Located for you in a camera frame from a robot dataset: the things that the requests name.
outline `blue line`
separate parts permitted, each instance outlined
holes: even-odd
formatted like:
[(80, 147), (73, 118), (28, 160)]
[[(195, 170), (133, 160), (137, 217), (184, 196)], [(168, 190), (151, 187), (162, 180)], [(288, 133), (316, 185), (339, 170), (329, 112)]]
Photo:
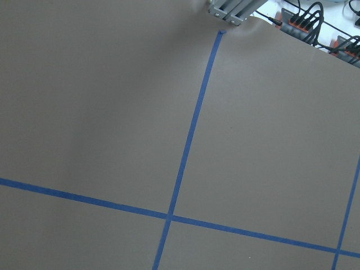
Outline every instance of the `blue line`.
[(332, 262), (331, 270), (335, 270), (335, 269), (336, 269), (336, 265), (337, 265), (337, 263), (338, 263), (338, 258), (339, 258), (339, 254), (340, 254), (340, 251), (341, 251), (341, 246), (342, 246), (343, 241), (344, 241), (345, 230), (346, 230), (347, 225), (348, 225), (348, 220), (349, 220), (351, 205), (352, 205), (353, 200), (354, 200), (356, 185), (357, 185), (357, 183), (358, 183), (359, 171), (360, 171), (360, 157), (359, 157), (359, 160), (358, 160), (358, 165), (357, 165), (357, 167), (356, 167), (356, 172), (355, 172), (355, 176), (354, 176), (354, 182), (353, 182), (353, 186), (351, 187), (351, 192), (350, 192), (350, 196), (349, 196), (348, 206), (346, 207), (344, 222), (343, 222), (343, 226), (342, 226), (342, 228), (341, 228), (340, 237), (339, 237), (339, 242), (337, 243), (337, 249), (336, 249), (336, 253), (335, 253), (335, 256), (334, 256), (334, 261)]
[(160, 264), (161, 256), (163, 254), (165, 242), (166, 242), (166, 239), (168, 237), (171, 220), (172, 220), (172, 217), (173, 217), (173, 214), (174, 214), (174, 211), (175, 211), (176, 202), (177, 202), (177, 199), (178, 199), (178, 196), (179, 196), (180, 186), (181, 186), (182, 178), (183, 178), (183, 175), (184, 175), (184, 170), (185, 170), (185, 167), (186, 167), (187, 158), (188, 158), (188, 155), (189, 155), (189, 152), (190, 152), (191, 142), (192, 142), (192, 139), (194, 137), (196, 123), (197, 123), (197, 120), (199, 119), (201, 105), (203, 104), (203, 100), (204, 100), (204, 96), (205, 96), (205, 92), (206, 92), (206, 87), (208, 86), (210, 73), (212, 72), (212, 68), (213, 68), (213, 64), (214, 64), (214, 61), (215, 61), (216, 53), (218, 51), (222, 36), (225, 33), (226, 33), (226, 31), (219, 31), (218, 32), (218, 35), (217, 35), (217, 37), (215, 39), (213, 48), (212, 48), (211, 53), (210, 53), (210, 57), (209, 57), (208, 64), (206, 66), (204, 78), (202, 80), (202, 84), (201, 84), (201, 87), (200, 87), (199, 96), (197, 98), (195, 110), (193, 112), (193, 116), (192, 116), (192, 120), (191, 120), (191, 124), (190, 124), (190, 128), (189, 128), (189, 133), (187, 135), (184, 152), (182, 154), (182, 158), (181, 158), (181, 162), (180, 162), (178, 175), (176, 177), (173, 196), (171, 198), (171, 202), (170, 202), (170, 205), (169, 205), (168, 216), (167, 216), (166, 222), (164, 224), (163, 234), (162, 234), (161, 239), (160, 239), (159, 247), (157, 249), (157, 253), (156, 253), (156, 256), (155, 256), (154, 264), (152, 266), (152, 270), (158, 270), (158, 268), (159, 268), (159, 264)]
[(161, 212), (157, 212), (157, 211), (133, 207), (133, 206), (125, 205), (125, 204), (116, 204), (111, 201), (94, 199), (94, 198), (87, 197), (87, 196), (77, 195), (77, 194), (73, 194), (73, 193), (69, 193), (69, 192), (65, 192), (65, 191), (53, 190), (51, 188), (39, 187), (39, 186), (35, 186), (33, 184), (26, 184), (26, 183), (16, 182), (16, 181), (7, 180), (7, 179), (3, 179), (3, 178), (0, 178), (0, 185), (7, 186), (7, 187), (14, 187), (14, 188), (18, 188), (20, 190), (27, 190), (27, 191), (31, 191), (31, 192), (35, 192), (35, 193), (45, 194), (45, 195), (49, 195), (49, 196), (53, 196), (53, 197), (59, 197), (59, 198), (68, 199), (68, 200), (72, 200), (72, 201), (80, 201), (81, 203), (98, 205), (98, 206), (102, 206), (102, 207), (106, 207), (106, 208), (112, 208), (112, 209), (135, 213), (135, 214), (139, 214), (139, 215), (147, 215), (149, 217), (154, 217), (154, 218), (165, 219), (167, 217), (167, 215), (165, 213), (161, 213)]
[(311, 243), (307, 243), (307, 242), (292, 240), (292, 239), (278, 237), (278, 236), (274, 236), (274, 235), (266, 235), (265, 233), (253, 232), (253, 231), (248, 231), (245, 229), (238, 229), (238, 228), (233, 228), (233, 227), (229, 227), (229, 226), (218, 225), (218, 224), (210, 223), (210, 222), (206, 222), (206, 221), (200, 221), (200, 220), (191, 219), (191, 218), (179, 217), (177, 215), (173, 216), (173, 221), (190, 224), (190, 225), (194, 225), (194, 226), (199, 226), (199, 227), (205, 227), (205, 228), (223, 231), (223, 232), (235, 233), (237, 235), (244, 235), (244, 236), (254, 237), (254, 238), (258, 238), (258, 239), (264, 239), (264, 240), (269, 240), (269, 241), (273, 241), (273, 242), (289, 244), (292, 246), (300, 246), (302, 248), (316, 249), (316, 250), (330, 252), (330, 253), (336, 252), (336, 249), (327, 247), (327, 246), (315, 245), (315, 244), (311, 244)]
[[(51, 188), (35, 186), (32, 184), (16, 182), (16, 181), (7, 180), (7, 179), (3, 179), (3, 178), (0, 178), (0, 185), (17, 188), (20, 190), (26, 190), (26, 191), (30, 191), (30, 192), (35, 192), (35, 193), (39, 193), (39, 194), (59, 197), (59, 198), (67, 199), (67, 200), (78, 201), (81, 203), (98, 205), (101, 207), (130, 212), (130, 213), (134, 213), (134, 214), (147, 215), (149, 217), (166, 219), (165, 226), (170, 226), (170, 221), (175, 221), (175, 222), (190, 224), (190, 225), (194, 225), (194, 226), (198, 226), (198, 227), (210, 228), (210, 229), (214, 229), (214, 230), (218, 230), (218, 231), (230, 232), (230, 233), (235, 233), (238, 235), (244, 235), (244, 236), (249, 236), (249, 237), (253, 237), (253, 238), (264, 239), (264, 240), (269, 240), (269, 241), (274, 241), (274, 242), (279, 242), (279, 243), (284, 243), (284, 244), (289, 244), (289, 245), (301, 246), (304, 248), (321, 250), (321, 251), (326, 251), (326, 252), (330, 252), (330, 253), (338, 252), (337, 249), (333, 249), (330, 247), (310, 244), (310, 243), (296, 241), (296, 240), (292, 240), (292, 239), (288, 239), (288, 238), (282, 238), (282, 237), (278, 237), (278, 236), (266, 235), (265, 233), (247, 231), (245, 229), (233, 228), (233, 227), (229, 227), (229, 226), (219, 225), (219, 224), (205, 222), (205, 221), (191, 219), (191, 218), (179, 217), (176, 215), (173, 215), (170, 220), (168, 218), (168, 215), (165, 213), (152, 211), (152, 210), (148, 210), (148, 209), (143, 209), (143, 208), (138, 208), (138, 207), (133, 207), (133, 206), (124, 205), (124, 204), (116, 204), (116, 203), (113, 203), (110, 201), (94, 199), (91, 197), (86, 197), (86, 196), (77, 195), (77, 194), (68, 193), (68, 192), (59, 191), (59, 190), (53, 190)], [(163, 235), (161, 237), (162, 239), (166, 239), (166, 237), (168, 235), (167, 234), (168, 231), (169, 231), (168, 229), (163, 230)], [(349, 257), (360, 258), (360, 253), (355, 253), (355, 252), (346, 251), (346, 250), (340, 250), (339, 254), (349, 256)]]

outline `silver metal part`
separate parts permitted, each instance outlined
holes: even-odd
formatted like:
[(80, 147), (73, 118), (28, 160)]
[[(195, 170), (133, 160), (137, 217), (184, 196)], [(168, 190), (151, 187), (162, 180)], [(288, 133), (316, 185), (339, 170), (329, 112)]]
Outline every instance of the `silver metal part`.
[(239, 26), (267, 0), (212, 0), (209, 13), (233, 25)]

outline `cable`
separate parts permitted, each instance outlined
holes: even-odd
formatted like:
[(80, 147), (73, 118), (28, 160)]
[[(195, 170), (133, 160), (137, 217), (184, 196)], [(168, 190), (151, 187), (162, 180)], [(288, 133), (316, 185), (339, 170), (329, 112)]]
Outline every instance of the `cable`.
[[(288, 3), (288, 4), (290, 4), (290, 5), (292, 5), (293, 7), (297, 7), (299, 10), (305, 11), (305, 9), (301, 8), (300, 6), (297, 6), (296, 4), (291, 3), (289, 0), (283, 0), (283, 1), (286, 2), (286, 3)], [(323, 23), (324, 23), (324, 24), (327, 24), (328, 26), (334, 28), (335, 30), (343, 33), (344, 35), (347, 35), (348, 37), (351, 37), (351, 35), (349, 35), (348, 33), (344, 32), (344, 31), (342, 31), (341, 29), (333, 26), (332, 24), (329, 24), (329, 23), (326, 22), (326, 21), (324, 21)]]
[(274, 18), (271, 18), (269, 16), (266, 16), (265, 14), (262, 14), (261, 12), (255, 10), (255, 12), (263, 17), (265, 17), (266, 19), (268, 19), (269, 21), (271, 21), (272, 23), (278, 25), (278, 26), (281, 26), (282, 25), (282, 21), (279, 21), (279, 20), (276, 20)]
[(357, 15), (357, 16), (360, 16), (360, 10), (359, 11), (357, 11), (357, 10), (355, 10), (352, 6), (351, 6), (351, 2), (353, 2), (354, 0), (350, 0), (349, 1), (349, 7), (350, 7), (350, 9)]

